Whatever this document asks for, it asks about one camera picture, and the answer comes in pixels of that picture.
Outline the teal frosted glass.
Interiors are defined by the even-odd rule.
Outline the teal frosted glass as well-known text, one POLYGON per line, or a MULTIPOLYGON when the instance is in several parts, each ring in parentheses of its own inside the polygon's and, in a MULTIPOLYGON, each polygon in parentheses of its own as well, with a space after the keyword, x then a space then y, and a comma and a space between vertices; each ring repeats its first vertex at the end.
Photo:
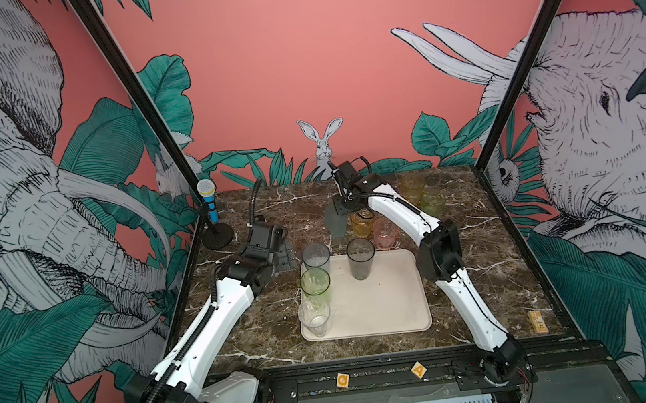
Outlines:
POLYGON ((349 218, 347 215, 339 215, 331 206, 325 209, 324 220, 330 236, 333 238, 345 237, 349 218))

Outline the beige rectangular tray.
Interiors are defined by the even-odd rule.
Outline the beige rectangular tray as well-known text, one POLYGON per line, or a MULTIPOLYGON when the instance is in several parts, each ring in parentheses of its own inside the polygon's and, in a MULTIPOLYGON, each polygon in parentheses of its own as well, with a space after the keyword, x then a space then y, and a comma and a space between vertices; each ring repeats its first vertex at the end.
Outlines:
POLYGON ((369 278, 362 281, 352 276, 346 255, 335 255, 330 262, 330 315, 318 327, 325 332, 315 335, 302 324, 301 335, 306 341, 398 335, 431 327, 433 321, 423 280, 411 251, 376 253, 369 278))

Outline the clear tall glass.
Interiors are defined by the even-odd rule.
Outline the clear tall glass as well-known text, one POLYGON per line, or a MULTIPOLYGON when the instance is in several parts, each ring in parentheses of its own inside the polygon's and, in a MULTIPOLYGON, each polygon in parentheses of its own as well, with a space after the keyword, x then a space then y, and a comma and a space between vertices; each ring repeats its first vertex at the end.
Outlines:
POLYGON ((299 321, 312 335, 323 338, 329 331, 330 304, 304 298, 299 305, 299 321))

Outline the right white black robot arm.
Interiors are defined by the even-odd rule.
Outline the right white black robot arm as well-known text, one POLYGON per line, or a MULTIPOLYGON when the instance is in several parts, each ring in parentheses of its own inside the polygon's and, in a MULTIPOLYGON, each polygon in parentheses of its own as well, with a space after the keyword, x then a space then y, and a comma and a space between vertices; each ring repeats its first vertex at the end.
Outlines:
POLYGON ((361 209, 382 214, 418 245, 420 275, 440 288, 464 319, 472 342, 482 351, 480 367, 490 384, 506 386, 525 359, 522 345, 502 326, 472 283, 463 260, 459 229, 454 221, 440 220, 412 205, 388 184, 373 192, 335 194, 336 213, 361 209))

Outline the dark smoky tall glass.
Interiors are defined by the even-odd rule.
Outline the dark smoky tall glass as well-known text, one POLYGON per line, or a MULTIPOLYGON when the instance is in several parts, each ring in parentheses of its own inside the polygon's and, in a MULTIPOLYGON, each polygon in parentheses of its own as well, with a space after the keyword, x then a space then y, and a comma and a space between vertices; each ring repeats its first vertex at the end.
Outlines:
POLYGON ((375 246, 368 239, 353 239, 346 248, 349 267, 355 280, 362 281, 369 278, 375 246))

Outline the yellow tall glass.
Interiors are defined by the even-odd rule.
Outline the yellow tall glass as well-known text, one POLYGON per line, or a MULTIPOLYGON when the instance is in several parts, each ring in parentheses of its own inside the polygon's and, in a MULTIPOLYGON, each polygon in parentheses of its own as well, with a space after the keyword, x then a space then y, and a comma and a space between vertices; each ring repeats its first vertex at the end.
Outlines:
POLYGON ((412 205, 420 208, 425 193, 425 175, 419 171, 409 171, 401 175, 399 185, 400 192, 412 205))

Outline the grey-blue translucent glass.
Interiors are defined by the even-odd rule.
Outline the grey-blue translucent glass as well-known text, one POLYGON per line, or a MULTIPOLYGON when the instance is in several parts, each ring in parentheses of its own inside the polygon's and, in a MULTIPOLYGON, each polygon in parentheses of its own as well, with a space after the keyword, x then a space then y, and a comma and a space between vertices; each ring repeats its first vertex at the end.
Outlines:
POLYGON ((331 249, 323 243, 310 243, 301 254, 301 261, 306 270, 315 269, 325 271, 328 275, 331 273, 330 258, 331 249))

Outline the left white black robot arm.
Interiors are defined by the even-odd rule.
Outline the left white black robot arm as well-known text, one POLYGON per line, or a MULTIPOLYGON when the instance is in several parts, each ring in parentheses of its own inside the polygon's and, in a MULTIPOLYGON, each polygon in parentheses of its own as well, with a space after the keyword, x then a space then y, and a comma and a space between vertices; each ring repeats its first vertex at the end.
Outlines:
POLYGON ((235 371, 206 383, 207 375, 236 323, 275 274, 296 265, 289 240, 268 247, 247 244, 211 273, 211 296, 177 345, 149 375, 136 375, 124 389, 125 403, 255 403, 260 378, 235 371))

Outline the light green translucent glass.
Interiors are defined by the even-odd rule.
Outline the light green translucent glass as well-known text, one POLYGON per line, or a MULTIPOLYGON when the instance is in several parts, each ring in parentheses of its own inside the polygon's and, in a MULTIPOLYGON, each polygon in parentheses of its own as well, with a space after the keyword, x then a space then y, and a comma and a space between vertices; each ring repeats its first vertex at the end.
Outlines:
POLYGON ((331 279, 322 268, 306 269, 300 278, 302 297, 313 307, 328 307, 331 303, 331 279))

